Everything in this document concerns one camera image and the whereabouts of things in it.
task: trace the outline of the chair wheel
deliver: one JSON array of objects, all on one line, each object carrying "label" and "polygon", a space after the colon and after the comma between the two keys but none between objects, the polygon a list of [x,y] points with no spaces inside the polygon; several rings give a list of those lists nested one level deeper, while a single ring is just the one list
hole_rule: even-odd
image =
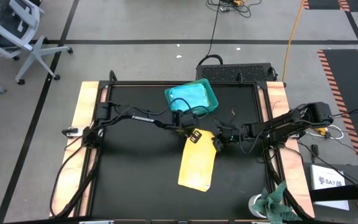
[{"label": "chair wheel", "polygon": [[50,41],[45,37],[44,41],[42,42],[43,44],[50,44]]},{"label": "chair wheel", "polygon": [[25,81],[20,79],[20,80],[17,82],[17,84],[19,84],[19,85],[24,85],[24,84],[25,84]]}]

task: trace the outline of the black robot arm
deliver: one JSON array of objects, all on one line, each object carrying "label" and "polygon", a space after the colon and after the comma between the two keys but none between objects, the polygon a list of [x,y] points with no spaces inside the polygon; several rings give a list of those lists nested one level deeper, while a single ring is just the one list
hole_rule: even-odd
[{"label": "black robot arm", "polygon": [[297,106],[289,112],[263,123],[243,124],[240,128],[218,125],[216,139],[223,145],[263,139],[272,147],[283,145],[290,136],[301,137],[308,128],[323,128],[333,123],[328,104],[323,102]]}]

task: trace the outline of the teal plastic bin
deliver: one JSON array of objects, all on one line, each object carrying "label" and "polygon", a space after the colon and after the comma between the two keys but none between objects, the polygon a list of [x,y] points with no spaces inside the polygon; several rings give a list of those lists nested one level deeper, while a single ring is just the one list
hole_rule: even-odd
[{"label": "teal plastic bin", "polygon": [[[216,99],[214,91],[211,88],[211,85],[209,84],[209,81],[206,78],[202,78],[200,80],[197,80],[197,81],[194,81],[191,83],[186,83],[184,85],[194,85],[194,84],[203,84],[203,86],[206,90],[206,95],[207,95],[208,104],[209,104],[207,109],[209,112],[214,111],[218,107],[219,103],[218,103],[218,99]],[[171,101],[174,100],[174,98],[170,97],[170,95],[169,95],[170,89],[172,89],[172,88],[165,90],[165,96],[167,97],[168,103],[171,103]],[[204,108],[196,108],[193,110],[193,113],[197,114],[197,115],[202,115],[202,114],[205,114],[206,111]]]}]

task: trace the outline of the yellow padded envelope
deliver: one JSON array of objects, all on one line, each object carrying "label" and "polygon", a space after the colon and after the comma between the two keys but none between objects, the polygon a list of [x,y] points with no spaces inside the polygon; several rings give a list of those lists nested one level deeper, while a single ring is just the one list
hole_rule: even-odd
[{"label": "yellow padded envelope", "polygon": [[216,154],[212,140],[214,135],[209,131],[200,129],[195,129],[193,133],[201,134],[201,136],[196,143],[191,136],[186,140],[178,184],[206,192],[211,186]]}]

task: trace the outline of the black tabletop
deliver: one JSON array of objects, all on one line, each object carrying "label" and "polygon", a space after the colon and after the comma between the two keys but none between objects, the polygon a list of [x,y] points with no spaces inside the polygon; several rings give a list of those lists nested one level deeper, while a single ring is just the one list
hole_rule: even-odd
[{"label": "black tabletop", "polygon": [[[152,111],[167,106],[164,90],[171,86],[117,86],[111,100]],[[252,86],[213,86],[218,108],[201,120],[201,129],[216,130],[212,118],[232,118],[234,124],[261,121]],[[169,122],[171,112],[158,119]],[[153,124],[122,120],[108,127],[94,189],[91,215],[113,219],[222,220],[255,218],[248,209],[251,196],[267,185],[261,148],[243,154],[238,144],[217,154],[207,192],[178,185],[185,139]],[[244,150],[250,144],[244,143]]]}]

